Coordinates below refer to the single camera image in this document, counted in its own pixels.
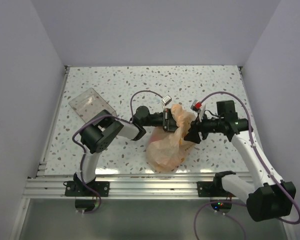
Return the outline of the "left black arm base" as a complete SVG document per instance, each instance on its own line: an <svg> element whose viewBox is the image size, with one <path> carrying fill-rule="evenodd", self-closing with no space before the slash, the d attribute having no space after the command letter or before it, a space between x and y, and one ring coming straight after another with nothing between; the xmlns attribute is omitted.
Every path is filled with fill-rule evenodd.
<svg viewBox="0 0 300 240"><path fill-rule="evenodd" d="M80 178L74 174L73 180L64 181L66 197L96 197L96 192L101 197L108 197L110 191L109 181L92 180L85 185Z"/></svg>

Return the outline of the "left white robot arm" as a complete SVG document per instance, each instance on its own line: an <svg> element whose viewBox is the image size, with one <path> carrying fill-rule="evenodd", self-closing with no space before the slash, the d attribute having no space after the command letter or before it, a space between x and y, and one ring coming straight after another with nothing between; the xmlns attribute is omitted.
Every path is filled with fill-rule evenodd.
<svg viewBox="0 0 300 240"><path fill-rule="evenodd" d="M74 180L78 181L76 190L82 196L93 193L92 182L96 178L99 157L116 137L138 141L147 133L145 127L158 127L165 133L173 133L178 128L169 108L150 113L148 107L140 106L132 114L131 120L120 119L104 109L73 135L72 141L83 149L79 170L74 174Z"/></svg>

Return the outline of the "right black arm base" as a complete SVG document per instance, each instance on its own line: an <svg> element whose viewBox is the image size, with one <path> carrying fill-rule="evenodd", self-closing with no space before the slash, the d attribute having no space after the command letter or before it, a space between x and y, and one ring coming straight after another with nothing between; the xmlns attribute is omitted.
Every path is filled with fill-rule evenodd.
<svg viewBox="0 0 300 240"><path fill-rule="evenodd" d="M200 198L234 197L232 192L224 189L222 180L225 178L231 185L241 181L238 175L231 170L217 172L212 181L197 181L197 195Z"/></svg>

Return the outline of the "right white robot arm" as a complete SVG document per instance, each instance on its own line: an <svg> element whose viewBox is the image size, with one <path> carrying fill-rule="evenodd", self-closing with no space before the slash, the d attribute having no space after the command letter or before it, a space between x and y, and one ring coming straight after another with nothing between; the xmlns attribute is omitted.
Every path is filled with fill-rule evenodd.
<svg viewBox="0 0 300 240"><path fill-rule="evenodd" d="M278 219L291 213L296 187L286 182L272 167L261 150L250 122L240 119L232 100L217 102L217 115L208 118L206 107L194 101L191 109L197 117L190 124L185 140L199 144L209 134L223 134L243 159L253 184L238 177L231 170L217 172L211 184L203 187L212 196L230 193L245 203L250 217L256 221Z"/></svg>

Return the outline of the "orange translucent plastic bag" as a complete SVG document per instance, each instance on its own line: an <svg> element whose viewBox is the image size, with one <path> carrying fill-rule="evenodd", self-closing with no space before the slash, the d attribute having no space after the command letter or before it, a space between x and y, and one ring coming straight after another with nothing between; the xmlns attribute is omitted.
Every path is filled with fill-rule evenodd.
<svg viewBox="0 0 300 240"><path fill-rule="evenodd" d="M180 104L173 104L171 112L172 119L176 121L176 131L165 132L162 127L155 127L146 148L146 161L156 172L173 171L196 145L184 140L196 116L184 110Z"/></svg>

